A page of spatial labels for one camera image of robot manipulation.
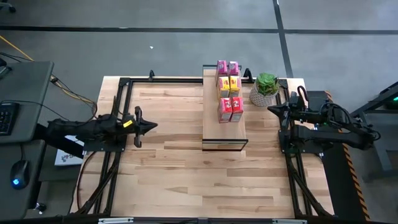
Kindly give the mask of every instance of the wooden shelf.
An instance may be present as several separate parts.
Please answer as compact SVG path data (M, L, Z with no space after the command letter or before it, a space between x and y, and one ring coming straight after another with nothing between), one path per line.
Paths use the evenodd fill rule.
M241 151L246 145L244 116L239 122L218 122L219 98L216 70L203 70L203 140L204 151Z

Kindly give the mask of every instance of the succulent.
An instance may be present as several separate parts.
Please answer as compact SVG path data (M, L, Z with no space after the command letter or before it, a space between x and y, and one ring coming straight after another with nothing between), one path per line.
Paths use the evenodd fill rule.
M264 96L270 96L279 90L278 78L268 73L260 73L256 78L258 92Z

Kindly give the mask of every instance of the wooden table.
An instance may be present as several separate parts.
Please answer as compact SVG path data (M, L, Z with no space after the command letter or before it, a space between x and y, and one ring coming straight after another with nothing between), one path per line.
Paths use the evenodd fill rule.
M287 80L291 90L304 85L301 78ZM118 81L119 77L104 77L99 114L110 112ZM140 149L133 145L134 136L128 137L119 166L112 216L293 218L286 161L277 137L279 120L266 108L250 102L250 88L243 86L249 139L244 150L202 152L202 85L135 83L130 110L140 106L143 118L159 125L142 137ZM98 185L103 156L98 152L84 171L82 202ZM304 154L303 164L309 189L333 213L321 160ZM302 194L298 194L304 211ZM71 212L75 210L76 200Z

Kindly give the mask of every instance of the carton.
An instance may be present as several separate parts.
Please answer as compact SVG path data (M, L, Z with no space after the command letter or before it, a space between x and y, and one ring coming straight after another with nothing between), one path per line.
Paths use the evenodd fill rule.
M243 98L232 97L232 116L231 122L239 122L243 114Z
M217 82L218 97L227 98L229 96L229 80L228 77L219 77Z
M226 61L218 60L216 68L216 81L218 80L218 77L227 77L227 76L228 76L228 68L226 66Z
M231 100L229 98L220 98L218 105L218 122L227 123L232 115Z
M239 65L237 62L229 62L228 75L239 76Z
M239 76L229 77L229 97L239 96L239 92L242 89L242 81Z

